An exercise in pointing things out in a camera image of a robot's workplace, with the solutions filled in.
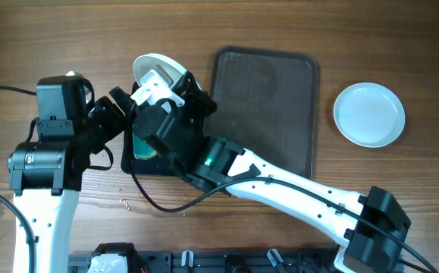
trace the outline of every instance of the plate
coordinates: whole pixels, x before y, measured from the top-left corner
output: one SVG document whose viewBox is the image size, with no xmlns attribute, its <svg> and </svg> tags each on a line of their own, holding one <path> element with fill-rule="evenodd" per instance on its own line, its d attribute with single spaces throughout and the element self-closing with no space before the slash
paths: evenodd
<svg viewBox="0 0 439 273">
<path fill-rule="evenodd" d="M 376 83 L 356 83 L 335 100 L 334 120 L 348 140 L 378 148 L 400 136 L 406 117 L 401 101 L 388 88 Z"/>
</svg>

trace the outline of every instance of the wooden surface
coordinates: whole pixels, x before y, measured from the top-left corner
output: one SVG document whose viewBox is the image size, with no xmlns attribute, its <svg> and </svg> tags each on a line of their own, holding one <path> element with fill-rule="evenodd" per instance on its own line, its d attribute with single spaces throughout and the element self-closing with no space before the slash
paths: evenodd
<svg viewBox="0 0 439 273">
<path fill-rule="evenodd" d="M 133 82 L 134 59 L 159 52 L 209 86 L 214 53 L 226 45 L 307 52 L 318 61 L 315 179 L 367 193 L 391 191 L 412 220 L 408 244 L 439 269 L 439 2 L 300 1 L 0 8 L 0 84 L 35 89 L 42 77 L 80 71 L 97 95 Z M 391 88 L 407 114 L 398 141 L 366 149 L 343 138 L 332 105 L 351 83 Z M 32 96 L 0 91 L 0 193 L 9 199 L 7 157 L 37 116 Z M 245 250 L 334 246 L 323 234 L 257 202 L 214 195 L 185 213 L 160 213 L 115 165 L 86 171 L 71 252 L 99 243 L 138 249 Z M 104 155 L 92 157 L 107 164 Z M 141 177 L 158 203 L 175 207 L 199 192 L 172 177 Z M 131 211 L 119 200 L 127 198 Z M 14 216 L 0 204 L 0 271 L 10 272 Z"/>
</svg>

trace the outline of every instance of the black cable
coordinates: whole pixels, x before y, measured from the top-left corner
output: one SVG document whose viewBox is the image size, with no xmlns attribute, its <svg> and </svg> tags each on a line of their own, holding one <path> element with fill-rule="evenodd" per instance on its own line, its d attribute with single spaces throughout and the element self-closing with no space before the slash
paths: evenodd
<svg viewBox="0 0 439 273">
<path fill-rule="evenodd" d="M 105 145 L 105 147 L 103 147 L 103 150 L 105 150 L 105 152 L 108 154 L 108 157 L 110 158 L 110 165 L 108 167 L 91 165 L 88 167 L 88 169 L 98 170 L 98 171 L 107 171 L 107 170 L 111 169 L 111 167 L 113 167 L 113 152 L 111 152 L 111 150 L 106 145 Z"/>
<path fill-rule="evenodd" d="M 22 224 L 22 227 L 24 228 L 27 237 L 27 244 L 29 245 L 29 273 L 34 273 L 36 266 L 36 243 L 34 240 L 32 228 L 29 222 L 25 219 L 25 216 L 22 214 L 22 212 L 20 212 L 17 207 L 15 207 L 12 203 L 10 203 L 8 200 L 6 200 L 5 197 L 1 195 L 0 202 L 2 202 L 8 209 L 10 209 L 12 213 L 15 214 L 17 219 L 19 219 L 20 223 Z"/>
<path fill-rule="evenodd" d="M 412 264 L 411 262 L 407 262 L 407 261 L 405 261 L 403 259 L 398 259 L 398 262 L 400 262 L 400 263 L 402 263 L 402 264 L 404 264 L 404 265 L 406 265 L 406 266 L 408 266 L 410 268 L 413 268 L 413 269 L 415 269 L 417 271 L 420 271 L 422 273 L 430 273 L 431 272 L 429 270 L 424 269 L 423 267 L 419 267 L 419 266 L 417 266 L 415 264 Z"/>
<path fill-rule="evenodd" d="M 36 127 L 36 122 L 39 120 L 39 118 L 34 118 L 30 122 L 30 128 L 29 128 L 29 134 L 27 135 L 27 138 L 25 139 L 25 142 L 29 143 L 30 139 L 32 139 L 32 135 L 34 134 L 34 128 Z"/>
<path fill-rule="evenodd" d="M 131 127 L 132 127 L 132 123 L 133 123 L 133 113 L 134 113 L 134 109 L 136 107 L 136 103 L 134 103 L 130 109 L 130 112 L 128 113 L 128 121 L 127 121 L 127 126 L 125 127 L 125 137 L 126 139 L 126 143 L 125 144 L 129 144 L 131 141 Z M 274 183 L 274 184 L 279 184 L 281 186 L 285 186 L 285 187 L 289 187 L 291 189 L 297 190 L 301 193 L 306 194 L 307 196 L 310 196 L 314 199 L 317 199 L 320 202 L 323 202 L 325 205 L 332 207 L 334 209 L 336 209 L 337 211 L 341 212 L 341 213 L 345 213 L 346 215 L 356 219 L 357 221 L 369 226 L 370 228 L 372 228 L 374 231 L 378 232 L 379 234 L 385 236 L 386 238 L 389 238 L 390 240 L 392 240 L 393 242 L 395 242 L 398 246 L 400 246 L 401 248 L 405 249 L 409 254 L 413 255 L 416 259 L 418 259 L 423 265 L 425 265 L 431 272 L 433 273 L 438 273 L 438 270 L 430 264 L 429 261 L 427 261 L 425 258 L 423 258 L 420 254 L 418 254 L 413 248 L 411 248 L 410 246 L 408 246 L 407 244 L 405 244 L 403 241 L 401 241 L 400 239 L 396 238 L 394 235 L 387 233 L 386 231 L 383 231 L 382 229 L 380 229 L 379 227 L 375 226 L 374 224 L 372 224 L 369 221 L 366 221 L 363 218 L 360 218 L 359 215 L 357 215 L 354 212 L 351 212 L 350 210 L 346 209 L 343 206 L 339 206 L 338 204 L 330 201 L 329 199 L 326 199 L 322 196 L 319 196 L 316 193 L 313 193 L 309 190 L 306 190 L 302 187 L 298 187 L 297 185 L 293 185 L 290 184 L 288 182 L 282 181 L 282 180 L 276 180 L 274 178 L 269 178 L 269 177 L 250 177 L 250 178 L 242 178 L 242 179 L 237 179 L 237 180 L 232 180 L 229 183 L 225 183 L 222 184 L 219 187 L 216 187 L 215 189 L 197 197 L 196 199 L 194 199 L 193 201 L 187 203 L 186 205 L 183 205 L 181 207 L 178 208 L 174 208 L 174 209 L 168 209 L 168 208 L 164 208 L 161 207 L 159 204 L 157 204 L 155 201 L 153 201 L 152 198 L 150 198 L 150 196 L 146 193 L 146 191 L 143 189 L 142 185 L 140 184 L 140 182 L 138 181 L 138 179 L 136 178 L 136 175 L 133 172 L 132 169 L 132 165 L 131 165 L 131 157 L 129 155 L 128 152 L 128 147 L 126 146 L 125 149 L 125 160 L 126 160 L 126 164 L 127 164 L 127 168 L 128 171 L 131 174 L 131 177 L 133 179 L 133 182 L 135 182 L 136 186 L 138 187 L 138 189 L 140 190 L 140 192 L 142 193 L 143 197 L 145 197 L 145 199 L 157 210 L 161 211 L 161 212 L 180 212 L 183 211 L 184 209 L 188 209 L 192 206 L 194 206 L 195 204 L 203 201 L 205 198 L 211 196 L 214 193 L 217 193 L 220 190 L 223 190 L 226 187 L 229 186 L 233 186 L 234 184 L 239 184 L 239 183 L 244 183 L 244 182 L 251 182 L 251 181 L 264 181 L 266 183 Z"/>
<path fill-rule="evenodd" d="M 12 87 L 12 86 L 0 86 L 0 90 L 15 91 L 15 92 L 19 92 L 19 93 L 23 93 L 23 94 L 27 94 L 27 95 L 32 95 L 32 96 L 36 95 L 35 92 L 29 91 L 29 90 L 25 90 L 25 89 L 21 89 L 21 88 L 17 88 L 17 87 Z"/>
</svg>

